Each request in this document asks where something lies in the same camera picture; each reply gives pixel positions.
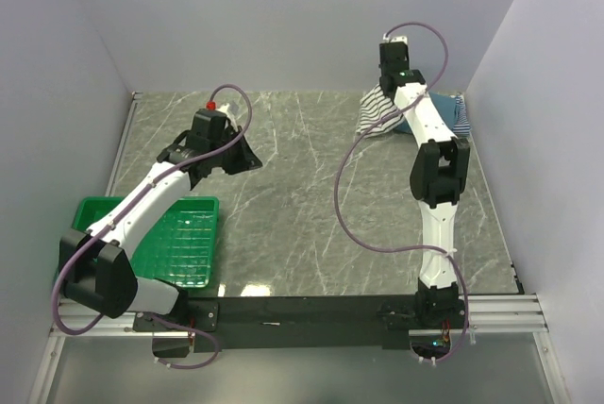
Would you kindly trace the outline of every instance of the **black mounting bar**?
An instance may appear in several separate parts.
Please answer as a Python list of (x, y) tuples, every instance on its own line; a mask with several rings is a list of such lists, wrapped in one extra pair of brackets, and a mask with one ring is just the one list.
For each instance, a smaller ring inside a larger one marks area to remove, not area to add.
[[(211, 332), (224, 349), (380, 345), (409, 349), (409, 330), (440, 329), (449, 319), (462, 328), (463, 301), (448, 314), (431, 321), (417, 314), (416, 295), (354, 295), (295, 297), (190, 298), (194, 326)], [(136, 318), (135, 331), (170, 331), (145, 317)], [(196, 339), (195, 352), (212, 350)], [(174, 356), (175, 342), (154, 342), (158, 357)], [(183, 353), (188, 340), (183, 339)]]

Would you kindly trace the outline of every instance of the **towel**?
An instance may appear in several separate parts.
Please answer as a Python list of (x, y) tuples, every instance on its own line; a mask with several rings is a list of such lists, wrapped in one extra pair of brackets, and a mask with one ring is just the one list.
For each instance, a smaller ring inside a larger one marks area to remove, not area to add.
[[(455, 96), (429, 93), (430, 99), (436, 110), (443, 118), (443, 122), (457, 136), (468, 136), (470, 134), (470, 123), (468, 122), (465, 101), (461, 94)], [(357, 124), (357, 133), (362, 133), (378, 119), (393, 114), (398, 108), (390, 97), (384, 95), (379, 85), (367, 93), (361, 99), (361, 113)], [(375, 137), (394, 130), (396, 132), (412, 133), (404, 115), (396, 116), (394, 119), (375, 127), (368, 137)]]

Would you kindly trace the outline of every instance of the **blue cloth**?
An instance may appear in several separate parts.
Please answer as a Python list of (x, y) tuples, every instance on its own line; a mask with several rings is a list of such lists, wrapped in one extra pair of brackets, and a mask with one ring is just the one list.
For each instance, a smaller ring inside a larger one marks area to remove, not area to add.
[[(434, 104), (434, 107), (441, 115), (441, 118), (443, 118), (445, 125), (449, 127), (450, 130), (453, 130), (453, 127), (455, 127), (455, 124), (457, 123), (460, 110), (460, 105), (457, 103), (456, 97), (450, 95), (441, 95), (437, 93), (429, 94), (430, 99), (432, 99), (432, 103)], [(403, 121), (400, 126), (395, 127), (394, 131), (412, 133), (407, 120)]]

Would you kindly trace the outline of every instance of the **metal frame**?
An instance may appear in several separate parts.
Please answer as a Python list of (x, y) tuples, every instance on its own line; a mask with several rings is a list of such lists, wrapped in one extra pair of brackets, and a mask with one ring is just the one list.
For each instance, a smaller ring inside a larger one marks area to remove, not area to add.
[(570, 395), (566, 389), (564, 376), (560, 365), (558, 364), (558, 359), (556, 358), (549, 333), (534, 333), (533, 336), (554, 404), (570, 403)]
[[(71, 300), (64, 300), (59, 313), (69, 327), (86, 326), (96, 313)], [(80, 336), (109, 337), (151, 337), (162, 336), (160, 332), (135, 332), (132, 324), (134, 314), (117, 319), (103, 318), (90, 331)], [(547, 325), (536, 295), (470, 295), (470, 329), (475, 333), (547, 333)], [(411, 335), (437, 334), (438, 330), (410, 330)], [(169, 332), (174, 338), (176, 333)], [(180, 332), (176, 336), (186, 336)], [(51, 328), (50, 337), (66, 337), (55, 326)]]
[[(123, 151), (130, 134), (132, 120), (140, 103), (141, 94), (132, 94), (132, 105), (128, 113), (124, 132), (117, 150), (116, 160), (111, 170), (106, 195), (111, 195), (122, 166)], [(94, 311), (71, 300), (61, 301), (59, 313), (70, 327), (83, 327), (90, 322)], [(186, 332), (134, 332), (134, 314), (117, 319), (103, 318), (99, 324), (84, 335), (85, 337), (186, 337)], [(410, 330), (410, 335), (435, 334), (435, 330)], [(565, 388), (562, 372), (548, 333), (541, 305), (537, 295), (470, 295), (470, 337), (476, 333), (533, 333), (535, 344), (544, 368), (547, 384), (555, 404), (571, 402)], [(50, 328), (46, 348), (34, 381), (30, 404), (43, 404), (49, 396), (60, 355), (68, 335), (56, 327)]]

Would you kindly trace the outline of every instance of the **cable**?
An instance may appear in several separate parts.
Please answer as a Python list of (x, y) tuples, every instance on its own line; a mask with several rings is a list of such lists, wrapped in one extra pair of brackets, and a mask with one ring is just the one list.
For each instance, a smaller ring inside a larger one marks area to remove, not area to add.
[[(441, 44), (443, 45), (443, 49), (445, 51), (445, 58), (443, 60), (443, 66), (441, 67), (441, 70), (438, 72), (438, 74), (434, 77), (434, 79), (428, 83), (428, 86), (426, 88), (426, 93), (427, 93), (429, 90), (432, 89), (432, 87), (441, 79), (441, 76), (443, 76), (443, 74), (445, 73), (446, 65), (448, 64), (448, 61), (449, 61), (449, 49), (446, 45), (446, 41), (445, 41), (445, 38), (443, 37), (443, 35), (433, 26), (430, 26), (430, 25), (422, 23), (422, 22), (405, 22), (403, 24), (396, 25), (388, 30), (388, 32), (384, 35), (384, 39), (388, 39), (389, 36), (394, 31), (396, 31), (398, 28), (402, 28), (404, 26), (421, 26), (425, 29), (428, 29), (429, 31), (431, 31), (432, 33), (434, 33), (436, 35), (436, 37), (440, 40)], [(355, 234), (352, 233), (352, 231), (346, 224), (346, 221), (343, 218), (342, 211), (340, 209), (340, 199), (339, 199), (340, 198), (339, 197), (340, 181), (342, 179), (342, 174), (344, 173), (344, 168), (345, 168), (346, 164), (348, 163), (350, 156), (352, 156), (352, 153), (357, 148), (359, 143), (369, 134), (369, 132), (371, 132), (377, 126), (387, 123), (391, 119), (394, 119), (395, 117), (400, 116), (401, 114), (405, 113), (406, 111), (409, 111), (410, 109), (415, 108), (417, 106), (417, 104), (419, 104), (420, 101), (424, 98), (424, 95), (425, 95), (425, 93), (418, 95), (417, 98), (404, 109), (399, 109), (399, 110), (395, 111), (394, 113), (389, 114), (388, 116), (378, 119), (372, 125), (367, 127), (362, 132), (362, 134), (359, 136), (359, 138), (357, 138), (357, 140), (355, 140), (355, 142), (352, 143), (352, 146), (350, 146), (350, 149), (348, 149), (348, 151), (344, 154), (342, 163), (340, 163), (340, 166), (336, 173), (335, 183), (333, 186), (333, 205), (334, 205), (334, 209), (336, 212), (336, 217), (338, 218), (338, 222), (340, 222), (340, 226), (342, 227), (342, 229), (344, 230), (346, 235), (350, 239), (352, 239), (352, 241), (355, 244), (358, 244), (358, 245), (362, 246), (363, 248), (366, 248), (371, 251), (376, 251), (377, 253), (399, 253), (399, 252), (403, 252), (403, 251), (412, 251), (412, 250), (433, 250), (433, 251), (436, 251), (436, 252), (444, 255), (449, 260), (449, 262), (451, 263), (451, 266), (453, 267), (453, 270), (455, 271), (457, 280), (460, 283), (461, 288), (463, 290), (463, 303), (465, 305), (465, 312), (464, 312), (464, 318), (463, 318), (463, 330), (461, 331), (461, 338), (458, 342), (455, 343), (455, 345), (451, 348), (451, 350), (449, 351), (448, 354), (446, 354), (446, 355), (442, 356), (440, 359), (436, 360), (436, 362), (441, 362), (441, 361), (449, 358), (451, 356), (451, 354), (455, 353), (460, 348), (460, 346), (463, 342), (463, 338), (465, 337), (465, 333), (468, 330), (468, 326), (469, 326), (468, 292), (467, 292), (467, 287), (465, 285), (465, 281), (463, 280), (463, 276), (461, 275), (461, 270), (460, 270), (459, 266), (455, 263), (453, 258), (449, 255), (449, 253), (446, 250), (444, 250), (441, 247), (436, 246), (436, 245), (411, 245), (411, 246), (385, 248), (385, 247), (381, 247), (381, 246), (370, 245), (370, 244), (362, 241), (360, 238), (358, 238)]]
[[(231, 146), (233, 146), (234, 144), (236, 144), (245, 134), (245, 132), (247, 131), (247, 129), (249, 129), (249, 126), (252, 122), (252, 103), (249, 100), (249, 97), (247, 96), (247, 94), (239, 87), (236, 85), (231, 85), (231, 84), (225, 84), (225, 85), (221, 85), (218, 88), (216, 88), (211, 96), (210, 96), (210, 100), (213, 100), (214, 97), (216, 96), (216, 94), (218, 92), (220, 92), (223, 89), (232, 89), (235, 90), (236, 92), (238, 92), (242, 98), (243, 101), (245, 102), (245, 104), (247, 105), (247, 120), (245, 121), (245, 124), (242, 127), (242, 130), (235, 136), (235, 138), (233, 138), (230, 142), (228, 142), (227, 144), (225, 144), (224, 146), (219, 147), (218, 149), (215, 149), (213, 151), (210, 151), (208, 154), (203, 154), (201, 156), (197, 156), (197, 157), (193, 157), (191, 159), (188, 160), (184, 160), (181, 163), (174, 165), (170, 168), (168, 168), (166, 171), (164, 171), (163, 173), (157, 175), (155, 177), (155, 179), (153, 179), (152, 182), (148, 183), (147, 185), (145, 185), (140, 192), (138, 192), (133, 198), (132, 200), (117, 214), (115, 215), (115, 217), (113, 218), (113, 220), (111, 221), (113, 225), (118, 224), (121, 220), (124, 219), (124, 217), (126, 217), (140, 202), (141, 200), (151, 191), (151, 189), (153, 189), (158, 183), (160, 183), (164, 178), (166, 178), (167, 176), (171, 175), (174, 171), (177, 171), (185, 166), (188, 166), (192, 163), (196, 163), (198, 161), (201, 160), (205, 160), (205, 159), (209, 159), (211, 157), (217, 156), (223, 152), (225, 152), (227, 149), (229, 149)], [(106, 225), (105, 227), (103, 227), (98, 233), (96, 233), (92, 238), (90, 238), (85, 244), (83, 244), (80, 248), (78, 248), (78, 250), (74, 253), (74, 255), (65, 263), (65, 265), (63, 266), (63, 268), (60, 270), (59, 275), (57, 276), (57, 280), (55, 281), (55, 285), (53, 286), (53, 292), (51, 294), (51, 310), (52, 310), (52, 314), (53, 314), (53, 320), (55, 322), (55, 324), (57, 325), (58, 328), (60, 328), (61, 331), (63, 331), (64, 333), (68, 334), (68, 335), (81, 335), (82, 333), (86, 333), (88, 330), (90, 330), (91, 328), (93, 328), (98, 321), (103, 317), (102, 314), (98, 314), (96, 317), (94, 317), (94, 319), (90, 322), (90, 324), (84, 328), (69, 328), (67, 326), (65, 326), (65, 324), (63, 323), (63, 321), (60, 318), (60, 314), (59, 314), (59, 298), (60, 298), (60, 288), (63, 284), (63, 281), (66, 279), (67, 275), (69, 274), (69, 272), (71, 271), (71, 269), (74, 267), (74, 265), (76, 264), (77, 260), (79, 260), (79, 258), (86, 253), (86, 251), (99, 239), (103, 238), (105, 235), (107, 235), (109, 232), (111, 231), (111, 225)], [(159, 318), (156, 315), (153, 315), (153, 317), (158, 318), (158, 320), (161, 322), (163, 321), (163, 319)], [(197, 329), (191, 329), (191, 328), (187, 328), (184, 326), (180, 326), (178, 324), (171, 324), (171, 328), (177, 328), (183, 331), (194, 331), (197, 334), (201, 334), (202, 336), (206, 336), (207, 333), (202, 332), (201, 330), (197, 330)]]

